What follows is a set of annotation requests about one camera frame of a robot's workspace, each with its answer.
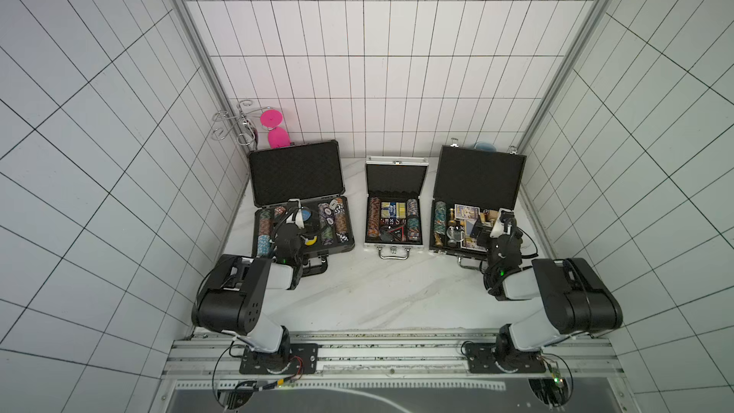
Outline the silver poker case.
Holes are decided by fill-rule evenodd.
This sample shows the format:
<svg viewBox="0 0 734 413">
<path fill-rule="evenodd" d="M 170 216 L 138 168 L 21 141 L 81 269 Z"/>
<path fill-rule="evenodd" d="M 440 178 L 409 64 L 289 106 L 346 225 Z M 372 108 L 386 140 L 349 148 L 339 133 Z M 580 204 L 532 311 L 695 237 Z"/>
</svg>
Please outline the silver poker case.
<svg viewBox="0 0 734 413">
<path fill-rule="evenodd" d="M 404 261 L 424 246 L 420 196 L 425 158 L 369 156 L 365 244 L 382 260 Z"/>
</svg>

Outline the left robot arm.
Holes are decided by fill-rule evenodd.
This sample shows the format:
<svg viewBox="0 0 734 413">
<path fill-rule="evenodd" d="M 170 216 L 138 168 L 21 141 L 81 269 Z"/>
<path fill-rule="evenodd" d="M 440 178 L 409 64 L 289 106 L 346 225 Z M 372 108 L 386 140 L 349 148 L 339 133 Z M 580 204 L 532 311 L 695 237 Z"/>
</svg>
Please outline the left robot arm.
<svg viewBox="0 0 734 413">
<path fill-rule="evenodd" d="M 277 227 L 264 254 L 225 255 L 200 285 L 191 319 L 195 326 L 230 335 L 261 357 L 291 357 L 286 327 L 265 316 L 268 290 L 294 290 L 303 276 L 302 229 Z"/>
</svg>

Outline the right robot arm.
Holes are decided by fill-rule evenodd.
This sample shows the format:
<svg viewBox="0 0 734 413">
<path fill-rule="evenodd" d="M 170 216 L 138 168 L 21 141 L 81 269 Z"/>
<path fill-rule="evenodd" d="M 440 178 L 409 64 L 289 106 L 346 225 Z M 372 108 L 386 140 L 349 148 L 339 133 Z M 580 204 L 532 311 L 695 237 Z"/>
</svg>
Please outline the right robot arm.
<svg viewBox="0 0 734 413">
<path fill-rule="evenodd" d="M 502 234 L 489 242 L 489 265 L 483 273 L 487 292 L 500 301 L 540 300 L 538 310 L 501 328 L 497 359 L 538 353 L 570 336 L 621 327 L 621 306 L 585 259 L 535 257 L 527 268 L 522 260 L 517 235 Z"/>
</svg>

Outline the left black poker case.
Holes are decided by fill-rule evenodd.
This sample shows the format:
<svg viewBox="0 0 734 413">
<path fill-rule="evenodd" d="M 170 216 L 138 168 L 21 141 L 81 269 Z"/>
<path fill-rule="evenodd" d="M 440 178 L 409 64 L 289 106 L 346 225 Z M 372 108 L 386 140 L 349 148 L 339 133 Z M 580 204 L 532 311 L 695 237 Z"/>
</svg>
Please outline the left black poker case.
<svg viewBox="0 0 734 413">
<path fill-rule="evenodd" d="M 254 214 L 252 255 L 264 254 L 274 229 L 293 224 L 303 207 L 303 276 L 321 275 L 328 260 L 355 248 L 335 140 L 259 150 L 248 157 Z"/>
</svg>

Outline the black poker case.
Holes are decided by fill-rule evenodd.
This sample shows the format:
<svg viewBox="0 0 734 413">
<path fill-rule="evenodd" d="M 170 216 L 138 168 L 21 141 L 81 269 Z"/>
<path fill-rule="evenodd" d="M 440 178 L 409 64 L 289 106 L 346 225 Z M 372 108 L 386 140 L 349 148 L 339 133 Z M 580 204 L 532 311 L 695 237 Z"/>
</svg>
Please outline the black poker case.
<svg viewBox="0 0 734 413">
<path fill-rule="evenodd" d="M 501 208 L 514 212 L 526 157 L 445 145 L 434 185 L 429 248 L 489 265 L 490 232 Z M 517 222 L 513 233 L 522 242 Z"/>
<path fill-rule="evenodd" d="M 254 214 L 252 255 L 264 254 L 274 229 L 293 224 L 303 207 L 303 276 L 321 275 L 328 260 L 355 248 L 335 140 L 259 150 L 248 157 Z"/>
</svg>

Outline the right black poker case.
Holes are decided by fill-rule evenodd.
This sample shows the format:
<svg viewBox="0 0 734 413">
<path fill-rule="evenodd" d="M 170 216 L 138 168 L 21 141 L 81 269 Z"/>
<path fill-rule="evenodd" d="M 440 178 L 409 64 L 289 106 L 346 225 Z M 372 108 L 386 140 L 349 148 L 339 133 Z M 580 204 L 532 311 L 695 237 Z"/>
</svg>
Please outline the right black poker case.
<svg viewBox="0 0 734 413">
<path fill-rule="evenodd" d="M 445 145 L 434 185 L 429 248 L 489 265 L 490 232 L 501 208 L 514 212 L 526 157 Z M 517 222 L 513 233 L 522 242 Z"/>
</svg>

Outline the pink hourglass object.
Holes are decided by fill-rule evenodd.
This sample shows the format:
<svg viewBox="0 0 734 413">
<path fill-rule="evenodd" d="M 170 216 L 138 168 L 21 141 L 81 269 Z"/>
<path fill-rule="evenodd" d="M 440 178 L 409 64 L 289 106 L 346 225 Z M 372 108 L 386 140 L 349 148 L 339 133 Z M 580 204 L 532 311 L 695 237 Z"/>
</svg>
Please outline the pink hourglass object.
<svg viewBox="0 0 734 413">
<path fill-rule="evenodd" d="M 260 124 L 267 130 L 267 141 L 271 149 L 290 146 L 292 141 L 283 126 L 284 116 L 277 109 L 267 109 L 260 115 Z"/>
</svg>

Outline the blue round object behind case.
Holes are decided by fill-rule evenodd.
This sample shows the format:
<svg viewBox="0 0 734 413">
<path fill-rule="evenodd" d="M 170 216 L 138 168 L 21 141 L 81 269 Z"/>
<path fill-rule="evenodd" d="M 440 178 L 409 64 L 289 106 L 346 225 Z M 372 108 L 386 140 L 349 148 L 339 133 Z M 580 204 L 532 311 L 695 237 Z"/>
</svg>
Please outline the blue round object behind case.
<svg viewBox="0 0 734 413">
<path fill-rule="evenodd" d="M 486 143 L 485 141 L 478 141 L 478 143 L 475 143 L 473 148 L 475 150 L 487 151 L 487 152 L 497 151 L 497 148 L 493 143 Z"/>
</svg>

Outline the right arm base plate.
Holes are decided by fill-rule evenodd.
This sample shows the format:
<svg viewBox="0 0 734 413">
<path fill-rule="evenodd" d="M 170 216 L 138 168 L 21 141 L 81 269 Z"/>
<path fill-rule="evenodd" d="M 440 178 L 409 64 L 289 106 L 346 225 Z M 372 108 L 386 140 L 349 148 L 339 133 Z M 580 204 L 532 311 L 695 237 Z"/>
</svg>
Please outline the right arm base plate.
<svg viewBox="0 0 734 413">
<path fill-rule="evenodd" d="M 495 343 L 465 341 L 460 352 L 468 371 L 479 375 L 535 375 L 547 372 L 538 353 L 496 348 Z"/>
</svg>

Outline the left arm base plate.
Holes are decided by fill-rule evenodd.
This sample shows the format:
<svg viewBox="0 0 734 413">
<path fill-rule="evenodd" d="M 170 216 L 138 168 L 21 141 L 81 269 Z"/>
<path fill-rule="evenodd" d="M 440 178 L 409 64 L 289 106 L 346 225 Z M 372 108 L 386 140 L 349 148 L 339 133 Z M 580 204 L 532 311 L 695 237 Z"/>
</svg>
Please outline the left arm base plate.
<svg viewBox="0 0 734 413">
<path fill-rule="evenodd" d="M 314 343 L 290 343 L 275 353 L 252 352 L 240 358 L 242 375 L 294 376 L 317 371 L 319 346 Z"/>
</svg>

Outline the aluminium mounting rail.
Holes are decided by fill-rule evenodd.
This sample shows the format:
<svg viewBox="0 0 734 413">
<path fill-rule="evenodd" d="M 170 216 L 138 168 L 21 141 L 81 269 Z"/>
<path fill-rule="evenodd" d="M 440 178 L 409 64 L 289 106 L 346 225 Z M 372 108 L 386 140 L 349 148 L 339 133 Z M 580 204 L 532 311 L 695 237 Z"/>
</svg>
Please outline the aluminium mounting rail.
<svg viewBox="0 0 734 413">
<path fill-rule="evenodd" d="M 303 382 L 322 380 L 460 380 L 617 378 L 623 369 L 611 343 L 570 338 L 540 355 L 520 356 L 499 366 L 492 355 L 493 329 L 292 332 L 292 351 L 304 364 Z M 173 343 L 162 375 L 168 380 L 255 378 L 273 374 L 244 356 L 230 337 L 199 333 Z"/>
</svg>

